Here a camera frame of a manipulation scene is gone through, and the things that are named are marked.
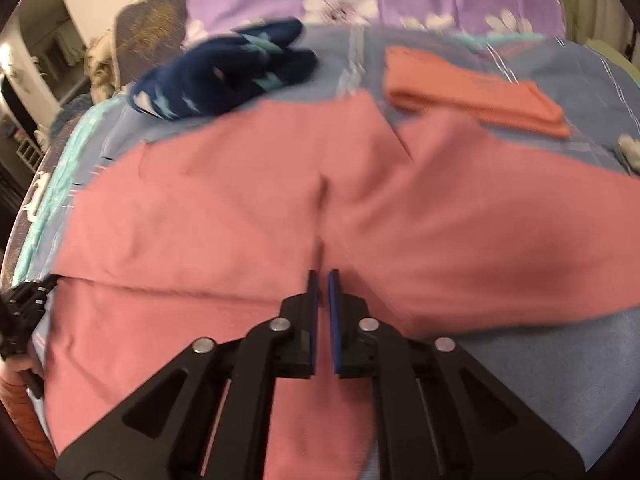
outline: silver rivet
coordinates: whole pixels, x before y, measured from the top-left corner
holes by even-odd
[[[196,354],[208,354],[213,350],[215,345],[216,343],[213,341],[213,339],[209,339],[208,337],[201,337],[200,339],[196,339],[196,341],[193,342],[191,348],[193,348],[193,351],[196,352]]]
[[[435,347],[441,352],[451,352],[456,349],[456,342],[450,337],[436,339]]]
[[[285,330],[289,330],[290,327],[291,322],[286,317],[277,317],[269,323],[269,328],[274,332],[284,332]]]
[[[375,332],[380,328],[380,322],[372,317],[363,317],[358,326],[363,332]]]

